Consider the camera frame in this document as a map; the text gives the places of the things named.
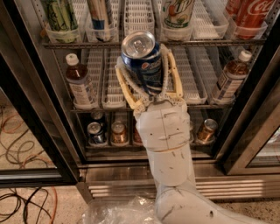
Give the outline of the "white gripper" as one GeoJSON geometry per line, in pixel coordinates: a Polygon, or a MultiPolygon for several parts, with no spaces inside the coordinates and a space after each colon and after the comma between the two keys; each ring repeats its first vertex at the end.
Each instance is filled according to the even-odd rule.
{"type": "Polygon", "coordinates": [[[136,129],[143,146],[155,152],[180,148],[190,139],[190,116],[186,104],[182,102],[184,94],[176,61],[172,50],[164,44],[160,45],[160,52],[163,86],[161,93],[155,96],[155,102],[160,102],[158,104],[149,106],[150,96],[130,78],[121,57],[117,58],[115,65],[116,77],[127,103],[135,113],[141,113],[136,119],[136,129]],[[173,82],[171,92],[167,90],[169,77],[173,82]]]}

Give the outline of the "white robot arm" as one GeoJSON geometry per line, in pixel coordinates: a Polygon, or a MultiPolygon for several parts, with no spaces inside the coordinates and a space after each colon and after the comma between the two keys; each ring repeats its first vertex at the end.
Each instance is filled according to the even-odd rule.
{"type": "Polygon", "coordinates": [[[146,149],[150,171],[157,187],[155,215],[161,224],[266,224],[228,211],[203,196],[196,188],[190,149],[190,116],[183,99],[181,79],[172,51],[161,45],[163,86],[150,95],[133,81],[127,60],[148,60],[151,48],[122,48],[115,66],[124,97],[133,109],[136,129],[146,149]]]}

